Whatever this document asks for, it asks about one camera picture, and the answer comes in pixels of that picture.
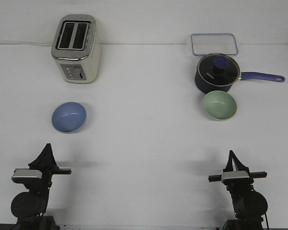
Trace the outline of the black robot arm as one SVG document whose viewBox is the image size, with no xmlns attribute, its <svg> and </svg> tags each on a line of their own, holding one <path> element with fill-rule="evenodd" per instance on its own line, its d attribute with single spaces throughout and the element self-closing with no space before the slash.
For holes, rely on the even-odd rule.
<svg viewBox="0 0 288 230">
<path fill-rule="evenodd" d="M 12 181 L 28 190 L 14 197 L 11 212 L 17 218 L 18 230 L 59 230 L 53 216 L 46 216 L 53 175 L 69 175 L 71 169 L 61 169 L 53 156 L 52 146 L 46 144 L 27 169 L 15 169 Z"/>
<path fill-rule="evenodd" d="M 235 218 L 228 219 L 223 230 L 262 230 L 268 203 L 253 187 L 254 179 L 265 178 L 267 172 L 250 172 L 230 150 L 228 162 L 221 175 L 208 176 L 209 182 L 221 182 L 229 191 Z"/>
</svg>

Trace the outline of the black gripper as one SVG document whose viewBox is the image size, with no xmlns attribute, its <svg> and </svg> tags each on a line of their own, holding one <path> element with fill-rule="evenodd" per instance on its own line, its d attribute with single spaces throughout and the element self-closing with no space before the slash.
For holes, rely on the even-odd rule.
<svg viewBox="0 0 288 230">
<path fill-rule="evenodd" d="M 53 175 L 69 175 L 72 173 L 71 169 L 60 169 L 57 166 L 50 143 L 47 143 L 39 156 L 30 163 L 29 170 L 39 170 L 42 173 L 40 179 L 31 179 L 30 183 L 26 185 L 27 189 L 37 192 L 51 188 Z"/>
<path fill-rule="evenodd" d="M 229 181 L 228 183 L 225 184 L 225 186 L 227 186 L 228 188 L 233 187 L 233 186 L 241 186 L 241 187 L 249 186 L 253 184 L 254 179 L 265 178 L 267 176 L 267 172 L 249 172 L 249 168 L 240 162 L 240 160 L 237 158 L 237 156 L 232 150 L 229 151 L 228 162 L 225 167 L 225 172 L 233 171 L 232 162 L 234 163 L 236 171 L 247 172 L 249 176 L 251 177 L 251 179 Z M 209 175 L 208 181 L 209 182 L 221 182 L 221 175 Z"/>
</svg>

